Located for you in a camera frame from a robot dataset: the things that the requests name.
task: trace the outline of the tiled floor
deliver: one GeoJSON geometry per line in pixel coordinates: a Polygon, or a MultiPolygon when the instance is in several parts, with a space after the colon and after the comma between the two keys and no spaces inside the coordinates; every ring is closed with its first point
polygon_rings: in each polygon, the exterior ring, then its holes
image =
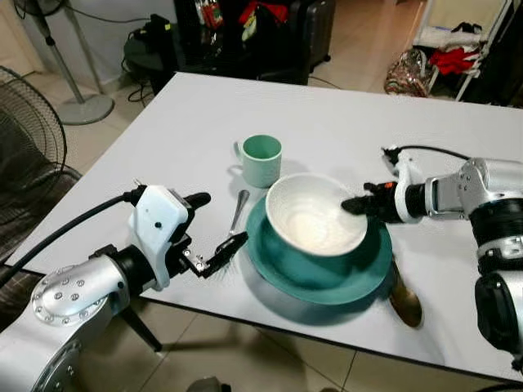
{"type": "MultiPolygon", "coordinates": [[[[418,0],[393,3],[337,0],[332,60],[314,75],[341,88],[382,92],[387,66],[409,45],[420,12],[418,0]]],[[[72,97],[56,75],[28,80],[54,105],[72,97]]],[[[313,79],[310,84],[329,87],[313,79]]],[[[127,102],[134,89],[112,94],[115,108],[103,121],[65,127],[69,165],[87,172],[142,111],[140,103],[127,102]]],[[[76,390],[183,392],[204,376],[217,376],[242,392],[458,392],[493,384],[142,300],[133,307],[171,349],[154,353],[117,318],[83,353],[76,390]]]]}

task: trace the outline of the red cloth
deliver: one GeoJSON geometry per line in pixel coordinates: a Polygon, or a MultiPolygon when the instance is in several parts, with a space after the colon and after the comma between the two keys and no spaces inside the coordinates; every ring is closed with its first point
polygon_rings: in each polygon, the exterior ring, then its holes
{"type": "Polygon", "coordinates": [[[288,8],[286,6],[281,6],[279,4],[267,4],[266,2],[251,1],[245,7],[244,12],[242,12],[242,15],[239,17],[238,22],[241,23],[242,25],[245,25],[249,16],[253,13],[253,11],[256,9],[256,6],[258,4],[266,7],[272,13],[272,15],[274,15],[276,17],[276,19],[279,20],[281,23],[287,21],[288,8]]]}
{"type": "Polygon", "coordinates": [[[429,62],[436,65],[443,75],[462,74],[474,65],[474,60],[464,59],[475,54],[477,51],[466,53],[462,47],[447,52],[435,51],[429,62]]]}

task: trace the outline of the spoon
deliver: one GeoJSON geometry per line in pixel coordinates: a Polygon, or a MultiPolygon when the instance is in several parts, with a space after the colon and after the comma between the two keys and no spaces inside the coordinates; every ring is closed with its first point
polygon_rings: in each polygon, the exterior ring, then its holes
{"type": "MultiPolygon", "coordinates": [[[[247,202],[249,196],[250,196],[250,193],[248,192],[248,190],[243,189],[243,190],[239,191],[238,202],[236,203],[235,216],[232,218],[232,224],[230,225],[229,233],[227,233],[227,238],[230,238],[236,234],[236,225],[238,224],[239,216],[242,213],[242,210],[244,209],[245,203],[247,202]]],[[[215,253],[218,253],[223,247],[225,247],[227,245],[227,243],[228,242],[225,241],[220,246],[218,246],[216,248],[215,253]]]]}
{"type": "Polygon", "coordinates": [[[389,301],[405,324],[412,328],[419,327],[423,318],[422,304],[418,296],[410,288],[405,286],[400,271],[398,270],[398,265],[396,264],[396,256],[394,255],[392,255],[392,268],[394,269],[396,281],[391,290],[389,301]]]}

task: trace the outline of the spoon handle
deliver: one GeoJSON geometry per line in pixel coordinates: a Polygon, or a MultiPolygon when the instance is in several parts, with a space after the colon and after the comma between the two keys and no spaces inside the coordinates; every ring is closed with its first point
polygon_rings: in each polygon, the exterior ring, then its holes
{"type": "Polygon", "coordinates": [[[250,193],[248,190],[243,189],[239,191],[238,203],[236,204],[235,216],[232,218],[232,225],[230,226],[229,235],[234,235],[236,231],[236,225],[238,224],[239,214],[241,214],[242,210],[244,209],[245,203],[247,202],[249,196],[250,193]]]}

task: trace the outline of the black suitcase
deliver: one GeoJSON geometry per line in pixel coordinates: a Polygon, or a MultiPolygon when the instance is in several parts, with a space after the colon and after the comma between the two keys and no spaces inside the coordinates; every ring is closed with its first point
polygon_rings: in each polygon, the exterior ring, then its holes
{"type": "Polygon", "coordinates": [[[303,38],[311,54],[311,71],[322,61],[329,61],[333,32],[335,0],[297,0],[289,7],[293,32],[303,38]]]}

